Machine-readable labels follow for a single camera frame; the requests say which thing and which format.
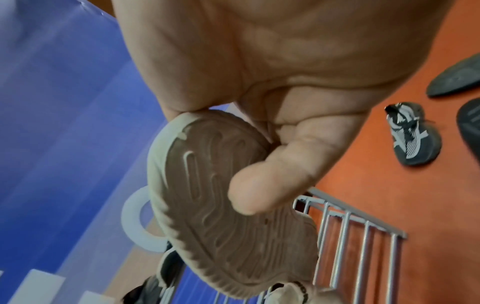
tan shoe sole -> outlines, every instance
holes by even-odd
[[[264,160],[269,147],[245,121],[203,111],[168,123],[148,154],[150,201],[163,232],[202,280],[234,298],[314,276],[317,230],[309,216],[291,206],[244,216],[227,197],[233,175]]]

hand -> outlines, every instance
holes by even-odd
[[[370,109],[428,55],[450,0],[114,0],[126,45],[168,120],[235,102],[278,147],[236,174],[234,208],[314,186]]]

finger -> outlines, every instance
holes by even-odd
[[[228,197],[235,210],[255,214],[291,203],[331,169],[352,143],[368,112],[310,118],[286,146],[238,172]]]

palm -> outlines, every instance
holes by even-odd
[[[234,205],[257,212],[292,201],[331,168],[370,108],[422,63],[448,3],[116,0],[114,7],[168,119],[236,102],[280,144],[230,184]],[[412,16],[419,9],[428,14]]]

metal rack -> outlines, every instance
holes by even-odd
[[[310,196],[299,196],[295,202],[293,202],[293,208],[295,209],[297,203],[299,201],[305,204],[305,208],[303,212],[308,214],[309,208],[315,208],[322,211],[322,218],[320,223],[320,228],[318,231],[318,261],[315,267],[315,275],[313,279],[313,283],[317,282],[317,278],[320,272],[320,264],[322,261],[322,255],[325,248],[325,239],[327,235],[327,231],[329,228],[329,219],[330,217],[338,217],[341,219],[341,227],[340,233],[338,237],[338,243],[335,252],[335,258],[333,262],[333,270],[330,277],[330,287],[331,288],[338,288],[339,281],[340,281],[340,273],[342,270],[342,265],[344,261],[344,254],[345,248],[347,246],[348,237],[349,237],[349,226],[351,221],[357,222],[364,225],[364,232],[363,232],[363,241],[360,251],[360,259],[358,262],[358,268],[356,272],[356,281],[355,281],[355,290],[353,293],[353,300],[351,304],[360,304],[362,303],[362,287],[365,286],[366,278],[364,276],[365,273],[365,265],[368,261],[367,255],[367,246],[369,237],[371,234],[371,229],[378,229],[380,231],[386,232],[390,234],[390,258],[389,258],[389,265],[388,265],[388,277],[387,277],[387,289],[385,295],[385,303],[392,304],[393,303],[393,291],[395,288],[395,272],[396,272],[396,264],[397,264],[397,249],[398,249],[398,241],[399,238],[406,239],[407,233],[404,231],[395,228],[361,210],[358,210],[316,188],[310,188],[309,193],[315,197]],[[229,297],[225,297],[222,301],[220,299],[220,293],[217,292],[215,299],[213,300],[213,304],[230,304],[230,303],[242,303],[242,304],[262,304],[264,299],[270,294],[272,291],[269,288],[267,291],[264,291],[258,295],[256,299],[246,299],[243,301],[233,300]]]

